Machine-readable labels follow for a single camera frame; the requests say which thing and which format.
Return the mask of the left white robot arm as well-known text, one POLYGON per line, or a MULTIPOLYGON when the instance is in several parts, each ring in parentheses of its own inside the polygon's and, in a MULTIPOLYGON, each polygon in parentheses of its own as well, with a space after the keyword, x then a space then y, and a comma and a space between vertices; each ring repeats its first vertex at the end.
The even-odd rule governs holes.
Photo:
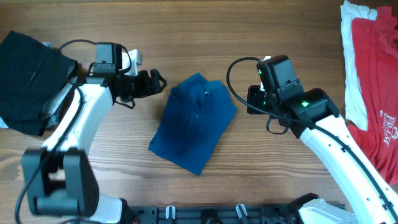
POLYGON ((137 75, 92 73, 72 83, 74 99, 53 134, 40 149, 26 149, 21 160, 22 199, 37 216, 66 217, 70 223, 138 223, 123 198, 102 194, 88 160, 100 123, 114 104, 161 93, 167 81, 158 70, 137 75))

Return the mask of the blue t-shirt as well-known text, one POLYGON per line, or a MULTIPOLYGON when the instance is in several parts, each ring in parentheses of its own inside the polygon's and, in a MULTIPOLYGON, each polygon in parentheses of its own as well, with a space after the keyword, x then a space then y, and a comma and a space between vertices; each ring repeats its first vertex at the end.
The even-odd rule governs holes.
POLYGON ((149 150, 200 175, 236 111, 221 81, 196 73, 171 89, 149 150))

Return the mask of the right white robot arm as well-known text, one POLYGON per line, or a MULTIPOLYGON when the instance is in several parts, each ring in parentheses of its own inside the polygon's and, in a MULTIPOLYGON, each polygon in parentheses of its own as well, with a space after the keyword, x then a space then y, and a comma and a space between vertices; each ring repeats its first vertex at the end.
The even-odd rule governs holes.
POLYGON ((338 108, 319 88, 248 88, 248 113, 268 114, 293 132, 328 169, 351 208, 348 212, 306 194, 290 204, 298 223, 397 223, 397 194, 349 133, 338 108))

